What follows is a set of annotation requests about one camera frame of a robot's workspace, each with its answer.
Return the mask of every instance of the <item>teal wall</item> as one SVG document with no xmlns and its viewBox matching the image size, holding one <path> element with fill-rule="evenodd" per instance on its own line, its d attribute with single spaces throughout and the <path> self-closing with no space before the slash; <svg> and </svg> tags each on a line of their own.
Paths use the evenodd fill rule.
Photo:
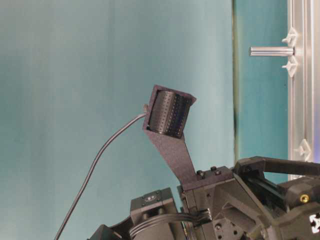
<svg viewBox="0 0 320 240">
<path fill-rule="evenodd" d="M 0 22 L 0 239 L 54 238 L 97 151 L 154 84 L 198 98 L 185 128 L 195 168 L 233 165 L 230 0 L 3 0 Z M 60 239 L 177 185 L 140 120 L 104 153 Z"/>
<path fill-rule="evenodd" d="M 250 57 L 250 46 L 284 46 L 287 0 L 234 0 L 236 158 L 288 158 L 286 57 Z M 286 175 L 266 174 L 274 182 Z"/>
</svg>

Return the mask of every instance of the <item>black cable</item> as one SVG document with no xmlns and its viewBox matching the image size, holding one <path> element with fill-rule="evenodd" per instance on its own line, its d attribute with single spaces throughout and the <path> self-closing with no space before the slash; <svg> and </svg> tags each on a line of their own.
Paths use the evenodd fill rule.
<svg viewBox="0 0 320 240">
<path fill-rule="evenodd" d="M 134 226 L 129 230 L 129 234 L 131 239 L 133 239 L 138 233 L 160 224 L 174 222 L 191 222 L 201 224 L 207 221 L 211 221 L 211 214 L 209 210 L 206 210 L 198 215 L 192 215 L 190 213 L 167 213 L 153 216 Z"/>
<path fill-rule="evenodd" d="M 58 240 L 59 237 L 60 237 L 60 235 L 61 235 L 61 233 L 63 232 L 63 230 L 64 230 L 64 228 L 65 228 L 65 226 L 66 226 L 66 224 L 67 224 L 67 222 L 68 222 L 68 220 L 69 220 L 72 212 L 74 211 L 74 209 L 75 209 L 75 207 L 76 207 L 76 205 L 77 205 L 77 203 L 78 203 L 78 201 L 79 201 L 82 193 L 84 192 L 84 190 L 85 190 L 85 188 L 86 188 L 86 186 L 87 186 L 87 184 L 88 184 L 88 182 L 89 182 L 89 180 L 90 180 L 90 177 L 91 177 L 91 175 L 92 175 L 92 173 L 93 173 L 93 171 L 94 171 L 94 169 L 95 169 L 95 166 L 97 165 L 97 163 L 98 163 L 101 155 L 103 154 L 103 152 L 106 150 L 106 148 L 109 146 L 109 144 L 110 144 L 113 140 L 115 140 L 116 137 L 118 137 L 121 133 L 123 133 L 128 127 L 130 127 L 130 126 L 131 126 L 132 124 L 134 124 L 136 121 L 138 121 L 139 119 L 141 119 L 141 118 L 143 118 L 143 117 L 145 117 L 145 116 L 146 116 L 146 113 L 139 114 L 138 116 L 136 116 L 134 119 L 132 119 L 132 120 L 129 121 L 126 125 L 124 125 L 122 128 L 120 128 L 115 134 L 113 134 L 113 135 L 105 142 L 105 144 L 101 147 L 101 149 L 99 150 L 99 152 L 98 152 L 97 155 L 95 156 L 95 159 L 93 160 L 93 163 L 92 163 L 92 165 L 91 165 L 91 167 L 90 167 L 90 169 L 89 169 L 88 174 L 86 175 L 86 177 L 85 177 L 85 179 L 84 179 L 84 182 L 83 182 L 83 184 L 82 184 L 82 186 L 81 186 L 78 194 L 76 195 L 76 197 L 75 197 L 75 199 L 74 199 L 74 201 L 73 201 L 73 203 L 72 203 L 69 211 L 67 212 L 67 214 L 66 214 L 66 216 L 65 216 L 65 218 L 64 218 L 64 220 L 63 220 L 63 222 L 62 222 L 62 224 L 61 224 L 61 226 L 60 226 L 60 228 L 59 228 L 59 230 L 58 230 L 58 232 L 56 233 L 54 240 Z"/>
</svg>

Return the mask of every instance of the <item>gold screw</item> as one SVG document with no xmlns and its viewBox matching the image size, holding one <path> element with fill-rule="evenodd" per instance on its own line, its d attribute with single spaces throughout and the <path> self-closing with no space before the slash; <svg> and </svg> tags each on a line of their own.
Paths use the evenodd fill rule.
<svg viewBox="0 0 320 240">
<path fill-rule="evenodd" d="M 310 200 L 309 196 L 307 194 L 302 194 L 300 196 L 300 202 L 302 202 L 303 204 L 308 203 Z"/>
</svg>

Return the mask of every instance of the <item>wire bundle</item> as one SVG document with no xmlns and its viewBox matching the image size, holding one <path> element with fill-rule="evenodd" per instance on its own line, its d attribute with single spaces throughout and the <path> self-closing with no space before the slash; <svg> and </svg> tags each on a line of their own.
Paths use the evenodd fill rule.
<svg viewBox="0 0 320 240">
<path fill-rule="evenodd" d="M 202 224 L 211 221 L 211 214 L 209 210 L 192 215 L 190 213 L 167 213 L 150 217 L 148 220 L 132 227 L 129 231 L 131 239 L 142 231 L 152 228 L 156 225 L 174 223 L 174 222 L 191 222 L 195 224 Z"/>
</svg>

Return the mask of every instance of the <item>black wire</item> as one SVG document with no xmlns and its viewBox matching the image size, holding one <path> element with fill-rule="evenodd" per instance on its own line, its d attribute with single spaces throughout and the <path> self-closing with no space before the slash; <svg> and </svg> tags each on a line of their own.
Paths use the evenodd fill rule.
<svg viewBox="0 0 320 240">
<path fill-rule="evenodd" d="M 130 127 L 132 124 L 134 124 L 136 121 L 138 121 L 139 119 L 143 118 L 146 116 L 146 113 L 143 113 L 143 114 L 139 114 L 138 116 L 136 116 L 134 119 L 132 119 L 131 121 L 129 121 L 126 125 L 124 125 L 122 128 L 120 128 L 115 134 L 113 134 L 106 142 L 105 144 L 101 147 L 101 149 L 99 150 L 99 152 L 97 153 L 97 155 L 95 156 L 95 159 L 93 160 L 93 163 L 89 169 L 89 172 L 88 174 L 86 175 L 85 179 L 84 179 L 84 182 L 78 192 L 78 194 L 76 195 L 69 211 L 67 212 L 58 232 L 56 233 L 55 235 L 55 238 L 54 240 L 58 240 L 61 233 L 63 232 L 72 212 L 74 211 L 82 193 L 84 192 L 89 180 L 90 180 L 90 177 L 95 169 L 95 166 L 97 165 L 101 155 L 104 153 L 104 151 L 106 150 L 106 148 L 109 146 L 109 144 L 116 139 L 116 137 L 118 137 L 121 133 L 123 133 L 128 127 Z"/>
</svg>

